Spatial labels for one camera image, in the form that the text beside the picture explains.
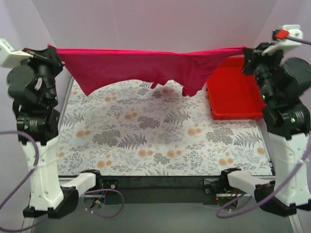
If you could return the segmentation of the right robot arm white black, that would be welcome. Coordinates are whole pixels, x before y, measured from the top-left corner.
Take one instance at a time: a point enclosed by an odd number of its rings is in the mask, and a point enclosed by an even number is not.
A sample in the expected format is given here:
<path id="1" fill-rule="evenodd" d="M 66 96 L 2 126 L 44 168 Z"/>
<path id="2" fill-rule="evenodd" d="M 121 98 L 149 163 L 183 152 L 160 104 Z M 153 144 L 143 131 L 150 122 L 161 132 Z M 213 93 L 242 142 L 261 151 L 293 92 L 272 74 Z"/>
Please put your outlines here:
<path id="1" fill-rule="evenodd" d="M 274 153 L 275 179 L 266 181 L 229 168 L 220 188 L 252 196 L 257 207 L 278 216 L 311 209 L 306 162 L 311 153 L 311 115 L 300 96 L 311 86 L 311 66 L 297 57 L 283 59 L 285 46 L 261 43 L 244 49 L 243 73 L 253 75 L 265 104 L 262 113 Z"/>

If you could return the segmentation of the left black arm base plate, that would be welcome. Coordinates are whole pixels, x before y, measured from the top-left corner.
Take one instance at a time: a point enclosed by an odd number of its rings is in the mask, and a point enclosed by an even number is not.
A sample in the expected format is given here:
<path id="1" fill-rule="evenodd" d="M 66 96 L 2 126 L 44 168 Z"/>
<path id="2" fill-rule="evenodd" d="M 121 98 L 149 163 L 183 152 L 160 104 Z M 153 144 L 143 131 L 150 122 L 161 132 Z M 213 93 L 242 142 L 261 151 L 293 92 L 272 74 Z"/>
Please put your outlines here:
<path id="1" fill-rule="evenodd" d="M 117 179 L 102 179 L 100 180 L 99 189 L 114 189 L 119 188 L 119 181 Z"/>

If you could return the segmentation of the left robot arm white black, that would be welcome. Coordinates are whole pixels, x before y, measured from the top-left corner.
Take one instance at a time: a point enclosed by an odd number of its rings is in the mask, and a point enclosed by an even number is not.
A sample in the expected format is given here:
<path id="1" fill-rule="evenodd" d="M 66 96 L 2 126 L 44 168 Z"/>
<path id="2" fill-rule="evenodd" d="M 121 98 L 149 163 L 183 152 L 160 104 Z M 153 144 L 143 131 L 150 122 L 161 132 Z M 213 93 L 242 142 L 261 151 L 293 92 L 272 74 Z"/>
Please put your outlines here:
<path id="1" fill-rule="evenodd" d="M 55 47 L 48 47 L 6 51 L 0 64 L 10 69 L 8 95 L 13 99 L 18 140 L 30 172 L 30 202 L 23 215 L 63 218 L 76 209 L 86 191 L 99 194 L 104 187 L 97 170 L 82 171 L 65 184 L 59 182 L 56 146 L 60 113 L 56 110 L 55 77 L 62 72 L 64 62 Z"/>

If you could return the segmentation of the magenta t shirt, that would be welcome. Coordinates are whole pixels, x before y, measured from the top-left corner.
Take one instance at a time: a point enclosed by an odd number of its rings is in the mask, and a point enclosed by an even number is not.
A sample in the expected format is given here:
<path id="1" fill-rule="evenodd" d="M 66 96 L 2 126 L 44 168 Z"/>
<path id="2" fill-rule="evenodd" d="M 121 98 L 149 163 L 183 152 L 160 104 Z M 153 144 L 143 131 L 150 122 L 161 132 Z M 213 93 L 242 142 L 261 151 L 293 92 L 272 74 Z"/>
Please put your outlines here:
<path id="1" fill-rule="evenodd" d="M 59 58 L 85 95 L 110 84 L 140 80 L 182 85 L 182 95 L 192 97 L 226 59 L 243 55 L 245 47 L 195 52 L 57 48 Z"/>

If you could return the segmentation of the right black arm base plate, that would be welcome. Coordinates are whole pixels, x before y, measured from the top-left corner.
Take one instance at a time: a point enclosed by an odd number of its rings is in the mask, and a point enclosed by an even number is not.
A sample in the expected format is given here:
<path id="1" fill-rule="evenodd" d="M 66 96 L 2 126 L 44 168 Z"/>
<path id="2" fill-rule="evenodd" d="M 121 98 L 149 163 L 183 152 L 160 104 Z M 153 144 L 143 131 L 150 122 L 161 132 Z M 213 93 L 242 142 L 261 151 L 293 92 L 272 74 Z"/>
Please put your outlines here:
<path id="1" fill-rule="evenodd" d="M 232 194 L 231 189 L 225 189 L 220 185 L 219 180 L 210 181 L 208 179 L 202 179 L 199 181 L 199 187 L 205 194 Z"/>

